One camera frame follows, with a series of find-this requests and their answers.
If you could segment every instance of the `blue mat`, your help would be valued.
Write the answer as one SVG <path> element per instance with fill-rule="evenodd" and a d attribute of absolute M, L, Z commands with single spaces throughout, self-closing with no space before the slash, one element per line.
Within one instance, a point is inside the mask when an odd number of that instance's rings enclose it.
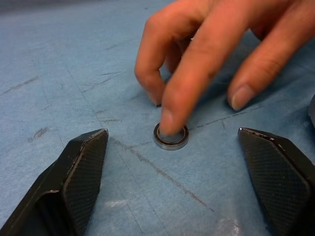
<path fill-rule="evenodd" d="M 153 141 L 161 110 L 133 68 L 146 19 L 168 2 L 105 0 L 0 15 L 1 226 L 69 140 L 103 127 L 110 139 L 87 236 L 270 235 L 237 131 L 287 137 L 315 161 L 307 115 L 315 41 L 237 113 L 225 92 L 258 44 L 246 33 L 191 115 L 188 144 L 165 151 Z"/>

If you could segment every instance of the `metal ring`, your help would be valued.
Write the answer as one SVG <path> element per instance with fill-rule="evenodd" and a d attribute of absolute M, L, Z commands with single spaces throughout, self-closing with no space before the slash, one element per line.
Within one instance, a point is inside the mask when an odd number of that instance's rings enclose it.
<path fill-rule="evenodd" d="M 182 138 L 177 141 L 177 142 L 168 142 L 168 141 L 164 141 L 160 136 L 160 132 L 159 132 L 159 123 L 156 125 L 156 127 L 154 128 L 154 141 L 155 143 L 162 149 L 165 150 L 178 150 L 183 148 L 187 142 L 188 142 L 188 137 L 189 137 L 189 132 L 186 126 L 183 127 L 182 129 L 183 131 L 183 136 Z"/>

